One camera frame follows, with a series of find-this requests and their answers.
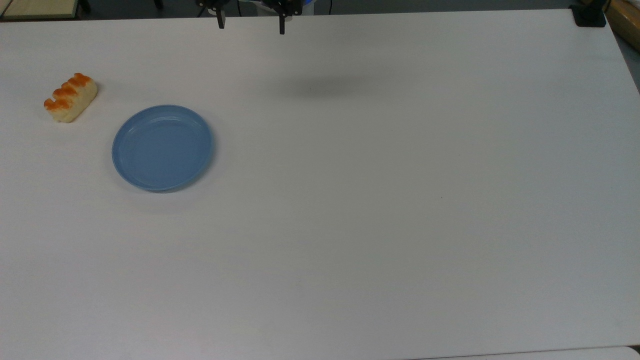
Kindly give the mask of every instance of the bread roll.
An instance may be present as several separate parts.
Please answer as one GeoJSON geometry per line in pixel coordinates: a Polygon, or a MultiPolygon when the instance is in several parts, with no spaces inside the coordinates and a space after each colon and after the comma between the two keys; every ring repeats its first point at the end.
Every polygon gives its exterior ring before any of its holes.
{"type": "Polygon", "coordinates": [[[72,122],[97,93],[98,87],[93,79],[78,72],[53,92],[53,100],[45,100],[44,108],[55,121],[72,122]]]}

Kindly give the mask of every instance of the plate rim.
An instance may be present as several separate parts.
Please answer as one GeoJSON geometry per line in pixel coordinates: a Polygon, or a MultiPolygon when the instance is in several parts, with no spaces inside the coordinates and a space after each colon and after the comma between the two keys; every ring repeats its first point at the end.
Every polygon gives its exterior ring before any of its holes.
{"type": "Polygon", "coordinates": [[[122,179],[124,179],[125,181],[127,181],[127,183],[140,188],[142,190],[146,190],[149,192],[166,192],[168,190],[174,190],[174,189],[180,189],[190,183],[192,183],[193,181],[197,180],[206,170],[206,168],[209,166],[209,164],[211,164],[211,159],[213,157],[213,152],[214,152],[214,148],[215,148],[215,144],[214,144],[214,137],[213,137],[213,133],[211,131],[211,127],[209,126],[209,124],[207,123],[207,121],[200,116],[200,114],[198,114],[197,112],[185,107],[185,106],[180,106],[180,105],[174,105],[174,104],[161,104],[161,105],[154,105],[154,106],[150,106],[148,108],[142,109],[140,111],[138,111],[137,113],[135,113],[134,115],[131,115],[121,126],[120,128],[118,128],[118,131],[116,132],[116,135],[113,137],[113,142],[111,144],[111,161],[113,162],[113,166],[115,167],[116,171],[118,172],[118,175],[120,175],[120,177],[122,179]],[[144,113],[146,111],[150,111],[156,108],[177,108],[180,109],[182,111],[187,111],[189,113],[192,113],[196,120],[201,122],[204,125],[204,128],[206,128],[207,130],[207,137],[209,139],[209,151],[205,157],[205,161],[203,162],[202,166],[196,171],[194,176],[191,176],[189,179],[180,182],[179,184],[174,184],[171,186],[141,186],[140,184],[136,184],[134,182],[132,182],[127,175],[124,173],[124,171],[118,166],[119,163],[121,163],[120,160],[116,160],[116,143],[118,141],[118,139],[122,139],[125,134],[126,131],[123,131],[127,126],[130,127],[131,123],[134,121],[134,119],[140,115],[141,113],[144,113]]]}

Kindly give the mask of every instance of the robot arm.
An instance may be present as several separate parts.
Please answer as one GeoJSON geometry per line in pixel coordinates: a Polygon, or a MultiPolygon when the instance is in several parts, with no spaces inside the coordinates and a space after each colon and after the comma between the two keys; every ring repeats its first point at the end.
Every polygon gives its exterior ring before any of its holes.
{"type": "MultiPolygon", "coordinates": [[[[223,7],[230,0],[196,0],[198,6],[204,6],[216,13],[218,27],[225,28],[225,12],[223,7]]],[[[304,0],[262,0],[262,3],[273,9],[280,18],[280,34],[284,34],[284,22],[287,17],[302,14],[302,2],[304,0]]]]}

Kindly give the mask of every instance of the floor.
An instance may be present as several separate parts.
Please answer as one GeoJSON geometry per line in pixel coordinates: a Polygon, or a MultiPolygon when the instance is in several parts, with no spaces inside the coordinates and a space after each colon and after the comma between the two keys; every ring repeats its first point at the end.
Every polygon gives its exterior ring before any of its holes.
{"type": "MultiPolygon", "coordinates": [[[[225,7],[228,17],[238,16],[237,0],[225,7]]],[[[316,15],[332,14],[404,13],[404,12],[457,12],[478,10],[566,9],[578,0],[317,0],[316,15]]],[[[163,17],[196,17],[200,7],[195,0],[164,0],[164,9],[158,10],[153,0],[89,0],[92,11],[83,19],[153,19],[163,17]]],[[[256,16],[255,6],[240,2],[242,16],[256,16]]],[[[207,12],[203,17],[210,17],[207,12]]],[[[627,61],[636,87],[640,90],[640,53],[622,38],[617,37],[620,50],[627,61]]]]}

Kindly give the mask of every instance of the table surface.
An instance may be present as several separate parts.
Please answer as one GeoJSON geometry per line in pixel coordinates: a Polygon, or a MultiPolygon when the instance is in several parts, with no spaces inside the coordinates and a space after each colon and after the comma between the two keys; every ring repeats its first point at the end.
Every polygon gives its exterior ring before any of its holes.
{"type": "Polygon", "coordinates": [[[640,360],[628,347],[589,348],[580,350],[525,352],[483,356],[446,357],[447,360],[640,360]]]}
{"type": "Polygon", "coordinates": [[[0,24],[7,359],[415,359],[640,343],[640,101],[568,10],[0,24]],[[74,72],[72,124],[42,102],[74,72]],[[137,190],[187,106],[216,157],[137,190]]]}

